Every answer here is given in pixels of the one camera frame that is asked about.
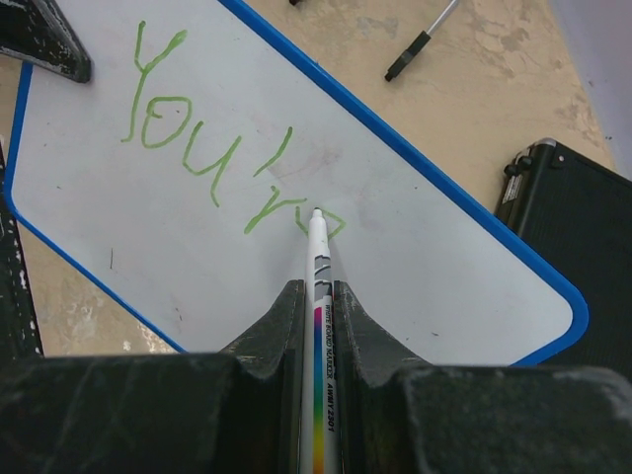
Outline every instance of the rainbow stripe on marker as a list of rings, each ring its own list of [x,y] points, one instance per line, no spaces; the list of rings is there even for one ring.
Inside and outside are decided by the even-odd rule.
[[[325,469],[323,421],[323,308],[314,309],[314,474]]]

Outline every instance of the marker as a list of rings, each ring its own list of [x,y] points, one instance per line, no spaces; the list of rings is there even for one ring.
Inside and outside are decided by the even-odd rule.
[[[388,72],[384,76],[388,82],[395,79],[402,70],[408,66],[413,58],[422,50],[422,48],[431,40],[433,34],[441,26],[441,24],[450,16],[454,9],[458,6],[459,0],[451,0],[445,7],[445,10],[441,12],[434,23],[428,28],[428,32],[425,31],[419,33],[419,36],[406,48],[404,52],[397,58],[391,67],[388,68]]]
[[[342,472],[336,390],[334,307],[327,222],[317,207],[307,247],[300,473]]]

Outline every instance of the green handwriting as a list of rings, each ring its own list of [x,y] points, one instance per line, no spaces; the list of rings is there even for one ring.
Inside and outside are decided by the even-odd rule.
[[[224,173],[226,166],[228,166],[228,162],[233,157],[233,153],[235,152],[235,150],[237,149],[237,146],[239,146],[239,143],[241,142],[241,135],[235,138],[235,141],[233,141],[233,144],[230,145],[230,148],[228,148],[228,151],[224,153],[224,156],[219,158],[215,163],[213,163],[210,166],[207,166],[206,168],[202,168],[201,170],[194,170],[191,167],[191,165],[189,165],[189,154],[191,153],[191,148],[193,147],[194,141],[196,140],[196,137],[198,136],[198,132],[202,128],[203,125],[204,125],[204,122],[200,120],[194,127],[194,130],[191,132],[191,137],[189,137],[189,143],[187,143],[187,148],[185,148],[185,155],[182,158],[182,166],[184,166],[185,169],[194,176],[204,175],[208,173],[209,171],[211,171],[213,168],[217,166],[219,167],[219,169],[217,170],[217,173],[215,173],[215,178],[213,179],[213,183],[212,185],[210,185],[210,198],[213,200],[215,207],[219,207],[219,201],[217,200],[217,197],[215,196],[215,190],[217,189],[217,185],[219,184],[219,179],[221,178],[221,175]]]
[[[328,240],[332,240],[334,237],[336,237],[345,227],[347,227],[347,223],[345,222],[345,220],[342,217],[339,217],[338,215],[334,214],[333,212],[330,212],[329,210],[325,210],[322,207],[319,207],[320,210],[323,212],[323,215],[325,217],[329,217],[333,220],[335,220],[336,222],[338,222],[338,227],[336,227],[335,230],[331,231],[330,233],[327,234],[327,239]],[[307,236],[309,235],[309,229],[307,227],[305,227],[305,224],[303,224],[300,220],[300,206],[297,206],[294,209],[294,222],[296,223],[296,225],[298,226],[298,228],[300,230],[303,231],[303,233]]]
[[[156,105],[158,105],[158,104],[160,104],[162,102],[180,102],[180,103],[186,104],[187,105],[187,115],[182,120],[182,123],[180,124],[178,129],[176,131],[174,131],[171,135],[169,135],[167,138],[165,138],[162,141],[158,141],[156,143],[147,143],[147,127],[149,126],[149,122],[152,119],[161,119],[162,118],[161,115],[156,114],[156,112],[155,112]],[[194,105],[191,102],[191,99],[189,99],[188,97],[179,97],[179,96],[154,97],[147,104],[145,121],[142,124],[142,131],[140,132],[140,141],[142,143],[142,146],[144,146],[145,148],[149,148],[149,149],[160,148],[161,146],[165,146],[170,141],[175,140],[176,138],[178,138],[180,136],[180,134],[183,132],[183,130],[185,129],[185,127],[187,126],[187,124],[189,123],[189,120],[191,120],[191,115],[193,114],[193,112],[194,112]]]
[[[255,178],[259,173],[261,173],[262,171],[264,171],[266,168],[268,168],[269,166],[273,165],[275,163],[275,161],[280,158],[280,155],[283,154],[283,151],[285,151],[285,147],[287,146],[287,143],[289,142],[289,139],[292,137],[292,132],[293,132],[293,128],[291,126],[289,126],[287,128],[287,132],[285,133],[285,138],[283,139],[282,144],[280,145],[280,147],[278,148],[278,150],[275,153],[275,156],[273,156],[270,160],[268,160],[266,163],[264,163],[261,168],[259,168],[255,174],[253,175],[253,178]]]
[[[140,100],[140,95],[142,94],[142,89],[145,86],[145,81],[147,80],[147,76],[149,73],[156,67],[163,59],[165,59],[171,51],[173,51],[176,47],[184,42],[187,38],[187,30],[182,30],[181,32],[177,32],[165,50],[154,57],[150,62],[148,62],[144,67],[140,65],[140,61],[138,60],[138,56],[140,55],[140,46],[142,44],[142,33],[145,29],[146,22],[143,20],[138,24],[138,34],[136,35],[136,50],[134,51],[134,64],[136,68],[140,71],[140,79],[138,81],[138,87],[136,87],[136,93],[134,94],[134,102],[131,106],[131,120],[129,121],[129,135],[126,138],[123,138],[121,141],[131,141],[134,137],[134,130],[136,128],[136,111],[138,110],[138,101]]]
[[[273,190],[273,196],[270,199],[268,199],[268,202],[266,202],[266,205],[264,205],[264,208],[261,209],[261,212],[259,212],[255,217],[250,219],[250,222],[248,222],[248,225],[244,229],[244,234],[250,234],[250,232],[255,228],[255,226],[259,223],[261,219],[263,219],[267,215],[272,214],[274,211],[276,211],[280,207],[283,207],[284,205],[302,204],[307,201],[307,197],[304,197],[303,199],[285,199],[285,200],[282,200],[281,202],[277,202],[276,204],[274,204],[274,202],[278,198],[278,195],[280,195],[280,191],[277,189],[276,186],[270,186],[270,189]]]

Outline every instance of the black case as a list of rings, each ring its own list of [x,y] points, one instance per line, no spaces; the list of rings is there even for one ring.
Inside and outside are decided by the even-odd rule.
[[[632,380],[632,183],[551,138],[518,153],[496,215],[584,295],[591,319],[545,363]]]

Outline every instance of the black pen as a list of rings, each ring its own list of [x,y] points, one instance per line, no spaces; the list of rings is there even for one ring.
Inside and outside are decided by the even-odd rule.
[[[413,60],[413,58],[422,50],[422,48],[431,40],[433,37],[433,33],[441,26],[441,24],[450,16],[450,14],[454,11],[454,9],[458,6],[459,0],[451,0],[450,3],[445,7],[445,10],[441,12],[434,23],[428,28],[428,31],[421,32],[419,36],[411,43],[410,46],[406,48],[404,52],[397,58],[397,60],[393,63],[391,67],[388,68],[388,72],[384,76],[384,79],[387,81],[391,81],[391,79],[396,78],[402,69],[404,69],[409,62]]]

